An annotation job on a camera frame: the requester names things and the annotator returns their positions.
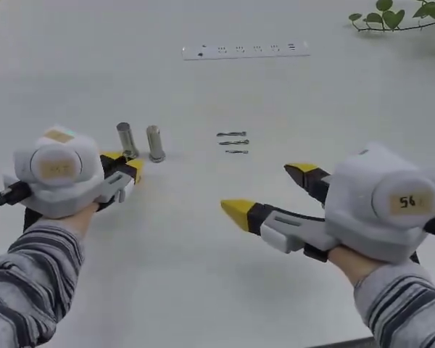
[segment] white power strip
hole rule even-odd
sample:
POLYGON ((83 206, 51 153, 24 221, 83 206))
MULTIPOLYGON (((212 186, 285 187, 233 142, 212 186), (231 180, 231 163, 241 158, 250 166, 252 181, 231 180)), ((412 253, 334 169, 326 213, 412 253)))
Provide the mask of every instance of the white power strip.
POLYGON ((309 56, 305 41, 243 46, 190 46, 182 49, 183 60, 309 56))

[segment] striped sleeve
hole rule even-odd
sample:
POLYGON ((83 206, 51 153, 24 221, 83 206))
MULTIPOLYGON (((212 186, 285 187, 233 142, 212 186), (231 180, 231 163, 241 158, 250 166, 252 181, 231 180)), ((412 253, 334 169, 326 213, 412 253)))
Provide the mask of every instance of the striped sleeve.
POLYGON ((386 265, 355 287, 356 307, 382 348, 435 348, 435 286, 414 262, 386 265))
POLYGON ((77 233, 45 220, 0 256, 0 348, 50 340, 70 309, 82 263, 77 233))

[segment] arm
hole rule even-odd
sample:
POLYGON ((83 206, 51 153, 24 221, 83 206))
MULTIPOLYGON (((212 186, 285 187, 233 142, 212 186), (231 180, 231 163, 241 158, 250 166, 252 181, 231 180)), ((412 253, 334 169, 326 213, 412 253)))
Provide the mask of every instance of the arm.
POLYGON ((70 309, 97 208, 39 220, 0 256, 0 348, 34 347, 54 335, 70 309))
POLYGON ((435 286, 420 265, 387 265, 344 247, 329 260, 355 287, 357 310, 380 347, 435 347, 435 286))

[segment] metal pin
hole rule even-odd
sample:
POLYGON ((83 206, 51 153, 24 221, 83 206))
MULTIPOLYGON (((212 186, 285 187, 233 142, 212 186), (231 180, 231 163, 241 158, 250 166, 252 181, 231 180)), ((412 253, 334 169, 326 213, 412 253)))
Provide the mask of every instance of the metal pin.
POLYGON ((138 150, 133 141, 131 126, 127 122, 121 122, 116 126, 119 139, 123 146, 123 156, 129 160, 138 157, 138 150))
POLYGON ((247 154, 248 153, 247 150, 244 150, 244 151, 241 151, 241 150, 226 150, 225 152, 227 152, 228 154, 247 154))
POLYGON ((249 144, 249 140, 238 140, 238 141, 222 141, 219 145, 247 145, 249 144))
POLYGON ((247 132, 218 133, 216 136, 247 136, 247 132))
POLYGON ((154 163, 160 163, 165 160, 166 154, 162 149, 160 129, 156 125, 150 125, 146 129, 146 137, 150 146, 150 160, 154 163))

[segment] silver cylinder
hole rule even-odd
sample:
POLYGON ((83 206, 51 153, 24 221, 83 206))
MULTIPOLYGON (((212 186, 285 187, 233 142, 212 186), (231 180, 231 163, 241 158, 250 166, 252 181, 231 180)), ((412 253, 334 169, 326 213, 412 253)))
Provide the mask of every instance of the silver cylinder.
POLYGON ((116 126, 121 145, 123 146, 124 157, 133 160, 138 157, 138 150, 136 144, 133 141, 131 125, 127 122, 121 122, 116 126))
POLYGON ((150 125, 146 129, 146 137, 150 146, 150 160, 160 163, 165 160, 166 154, 162 149, 160 129, 156 125, 150 125))

